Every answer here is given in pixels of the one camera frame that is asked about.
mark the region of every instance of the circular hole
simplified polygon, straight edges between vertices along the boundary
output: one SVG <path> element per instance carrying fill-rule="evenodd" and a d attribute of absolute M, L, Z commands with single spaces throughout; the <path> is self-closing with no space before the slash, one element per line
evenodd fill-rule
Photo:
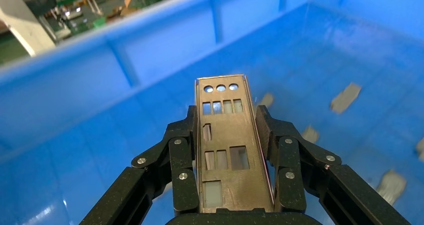
<path fill-rule="evenodd" d="M 214 90 L 214 88 L 212 86 L 205 86 L 204 87 L 204 91 L 207 93 L 212 93 L 212 91 Z"/>
<path fill-rule="evenodd" d="M 220 92 L 222 92 L 222 91 L 225 91 L 225 86 L 224 85 L 218 85 L 217 87 L 216 87 L 216 90 L 218 90 L 218 91 L 220 91 Z"/>
<path fill-rule="evenodd" d="M 239 88 L 239 85 L 237 85 L 235 83 L 232 83 L 232 84 L 229 85 L 230 90 L 237 90 L 238 88 Z"/>

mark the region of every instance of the bin wall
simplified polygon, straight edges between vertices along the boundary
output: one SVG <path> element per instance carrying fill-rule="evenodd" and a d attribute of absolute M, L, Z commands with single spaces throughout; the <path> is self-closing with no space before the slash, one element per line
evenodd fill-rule
<path fill-rule="evenodd" d="M 424 40 L 424 0 L 310 0 Z"/>
<path fill-rule="evenodd" d="M 0 161 L 174 74 L 307 0 L 168 0 L 0 70 Z"/>

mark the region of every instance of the metal plate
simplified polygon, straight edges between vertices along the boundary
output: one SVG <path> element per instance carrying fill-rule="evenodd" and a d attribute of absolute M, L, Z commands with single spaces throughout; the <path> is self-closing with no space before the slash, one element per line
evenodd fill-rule
<path fill-rule="evenodd" d="M 238 88 L 230 89 L 230 85 L 237 84 Z M 237 111 L 237 102 L 241 101 L 242 112 Z M 231 112 L 225 111 L 224 101 L 231 101 Z M 220 102 L 221 111 L 214 109 L 214 102 Z M 209 110 L 204 114 L 203 103 Z M 198 109 L 198 149 L 196 157 L 197 182 L 200 199 L 200 212 L 214 213 L 217 208 L 226 208 L 232 211 L 252 210 L 264 208 L 267 212 L 273 211 L 273 200 L 269 177 L 265 169 L 265 162 L 258 140 L 255 120 L 253 116 L 252 100 L 243 75 L 218 76 L 199 78 L 196 83 L 196 104 Z M 210 124 L 210 134 L 205 134 L 203 126 Z M 248 169 L 243 159 L 245 146 Z M 217 151 L 226 151 L 226 166 L 218 166 Z M 205 152 L 213 152 L 214 162 L 207 161 Z M 222 203 L 218 206 L 208 206 L 205 199 L 217 194 L 205 194 L 205 183 L 215 182 L 213 186 L 221 184 L 221 189 L 208 189 L 222 194 Z M 210 204 L 216 205 L 220 200 L 213 199 Z"/>

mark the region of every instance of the machinery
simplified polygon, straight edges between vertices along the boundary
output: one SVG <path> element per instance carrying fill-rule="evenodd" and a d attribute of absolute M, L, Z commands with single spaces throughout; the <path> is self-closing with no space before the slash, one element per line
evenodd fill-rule
<path fill-rule="evenodd" d="M 195 93 L 187 117 L 131 161 L 82 225 L 141 224 L 170 182 L 169 225 L 318 225 L 304 214 L 305 190 L 338 225 L 409 224 L 336 154 L 265 106 L 254 113 L 245 76 L 199 78 Z"/>

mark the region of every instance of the rectangular cutout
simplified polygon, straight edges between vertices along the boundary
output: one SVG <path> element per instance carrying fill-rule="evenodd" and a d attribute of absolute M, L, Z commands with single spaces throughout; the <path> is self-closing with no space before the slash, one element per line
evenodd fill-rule
<path fill-rule="evenodd" d="M 221 107 L 221 101 L 214 101 L 213 102 L 213 114 L 222 114 L 223 110 Z"/>
<path fill-rule="evenodd" d="M 203 140 L 210 141 L 212 140 L 212 130 L 211 130 L 211 124 L 206 123 L 203 126 Z"/>
<path fill-rule="evenodd" d="M 231 167 L 233 170 L 249 169 L 246 146 L 232 146 L 229 148 Z"/>
<path fill-rule="evenodd" d="M 204 158 L 206 160 L 206 169 L 214 170 L 215 169 L 215 155 L 214 151 L 205 151 Z"/>
<path fill-rule="evenodd" d="M 227 151 L 226 150 L 218 150 L 216 152 L 216 157 L 218 161 L 218 169 L 228 169 L 228 161 L 227 161 Z"/>
<path fill-rule="evenodd" d="M 221 181 L 205 181 L 204 183 L 204 207 L 216 208 L 223 205 L 223 190 Z"/>
<path fill-rule="evenodd" d="M 211 103 L 210 102 L 204 102 L 203 103 L 203 115 L 210 115 L 211 112 Z"/>
<path fill-rule="evenodd" d="M 234 99 L 234 111 L 236 113 L 242 113 L 243 112 L 243 105 L 241 99 Z"/>
<path fill-rule="evenodd" d="M 232 114 L 233 113 L 233 106 L 231 106 L 231 100 L 224 100 L 224 113 L 225 114 Z"/>

